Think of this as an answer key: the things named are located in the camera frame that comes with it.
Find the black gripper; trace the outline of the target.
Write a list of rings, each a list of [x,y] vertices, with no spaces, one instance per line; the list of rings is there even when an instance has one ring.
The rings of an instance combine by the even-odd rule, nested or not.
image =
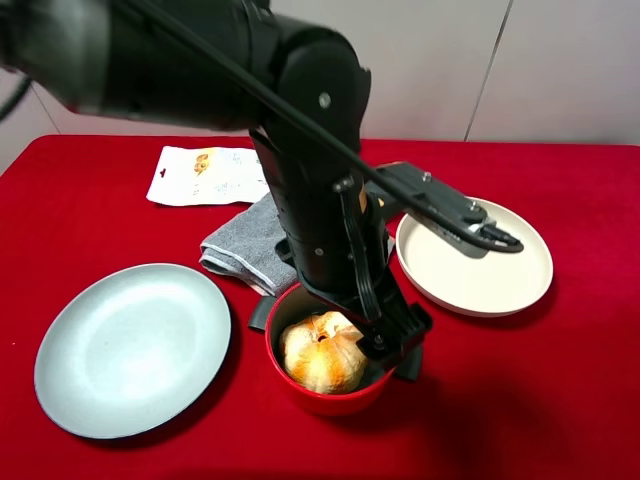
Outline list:
[[[361,352],[385,370],[419,347],[433,320],[406,303],[388,266],[389,235],[362,177],[327,182],[288,172],[273,176],[273,198],[300,283],[355,320]]]

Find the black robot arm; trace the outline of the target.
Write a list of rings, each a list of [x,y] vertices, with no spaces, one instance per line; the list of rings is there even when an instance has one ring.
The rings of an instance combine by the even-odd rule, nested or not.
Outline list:
[[[360,157],[371,74],[342,34],[266,1],[5,1],[1,65],[79,114],[248,131],[303,287],[386,369],[423,341],[365,186],[414,200]]]

